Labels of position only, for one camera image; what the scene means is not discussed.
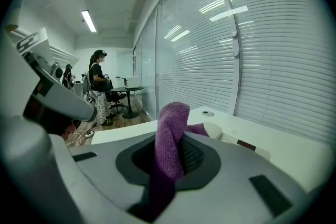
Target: black chair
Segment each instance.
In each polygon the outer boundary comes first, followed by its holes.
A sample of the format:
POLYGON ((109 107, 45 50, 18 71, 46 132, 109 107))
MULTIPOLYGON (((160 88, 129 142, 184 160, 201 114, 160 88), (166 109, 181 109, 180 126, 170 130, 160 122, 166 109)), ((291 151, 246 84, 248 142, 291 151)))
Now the black chair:
POLYGON ((124 99, 127 95, 125 93, 122 94, 118 94, 117 92, 106 92, 106 98, 108 102, 113 102, 114 104, 110 107, 110 109, 117 109, 117 113, 118 113, 118 107, 122 108, 125 107, 126 109, 128 109, 127 105, 121 104, 120 100, 124 99))

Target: purple cloth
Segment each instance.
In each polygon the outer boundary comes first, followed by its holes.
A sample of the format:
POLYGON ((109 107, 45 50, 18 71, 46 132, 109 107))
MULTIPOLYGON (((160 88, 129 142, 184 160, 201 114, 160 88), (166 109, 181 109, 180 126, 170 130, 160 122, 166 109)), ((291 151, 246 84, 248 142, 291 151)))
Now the purple cloth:
POLYGON ((155 136, 153 172, 149 186, 151 214, 155 219, 175 195, 175 181, 184 176, 178 153, 183 132, 208 136, 203 124, 187 126, 190 107, 173 102, 164 106, 159 115, 155 136))

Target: woman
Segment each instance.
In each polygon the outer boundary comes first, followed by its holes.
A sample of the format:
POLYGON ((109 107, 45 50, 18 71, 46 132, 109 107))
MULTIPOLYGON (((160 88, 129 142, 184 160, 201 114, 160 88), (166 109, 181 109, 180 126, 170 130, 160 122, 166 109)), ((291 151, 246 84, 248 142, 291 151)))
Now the woman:
POLYGON ((101 71, 100 63, 104 62, 107 54, 103 50, 96 50, 91 56, 89 65, 89 79, 93 98, 95 98, 95 107, 97 108, 98 118, 102 126, 111 126, 111 119, 115 114, 109 112, 109 103, 106 99, 105 91, 107 90, 107 79, 104 78, 101 71))
POLYGON ((75 79, 75 76, 72 77, 72 74, 71 74, 71 69, 72 69, 72 66, 71 65, 67 65, 66 68, 65 68, 65 71, 64 71, 64 74, 63 74, 63 81, 62 81, 62 84, 68 88, 70 91, 73 92, 73 80, 75 79))

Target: round table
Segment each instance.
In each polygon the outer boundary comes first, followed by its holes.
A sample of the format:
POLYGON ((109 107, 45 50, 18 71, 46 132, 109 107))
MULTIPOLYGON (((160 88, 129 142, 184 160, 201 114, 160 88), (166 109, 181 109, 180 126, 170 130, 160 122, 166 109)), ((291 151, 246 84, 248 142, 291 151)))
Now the round table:
POLYGON ((133 119, 133 118, 136 118, 137 116, 139 116, 139 113, 138 112, 133 112, 132 111, 132 108, 131 108, 131 103, 130 103, 130 92, 131 91, 139 91, 139 90, 142 90, 143 87, 138 87, 138 88, 126 88, 126 87, 119 87, 119 88, 114 88, 114 89, 111 89, 111 92, 126 92, 127 94, 127 100, 128 100, 128 112, 127 113, 124 113, 122 115, 122 117, 124 119, 133 119))

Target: small white device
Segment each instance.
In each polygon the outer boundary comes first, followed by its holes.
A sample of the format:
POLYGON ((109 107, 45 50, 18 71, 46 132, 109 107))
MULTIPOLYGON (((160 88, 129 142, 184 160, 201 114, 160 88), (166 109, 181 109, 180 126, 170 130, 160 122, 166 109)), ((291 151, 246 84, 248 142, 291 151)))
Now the small white device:
POLYGON ((123 78, 124 85, 127 89, 138 88, 139 85, 139 77, 126 77, 123 78))
POLYGON ((85 134, 84 136, 85 136, 85 138, 90 138, 90 137, 92 137, 94 134, 95 134, 95 132, 92 131, 92 130, 90 130, 90 131, 87 131, 86 134, 85 134))

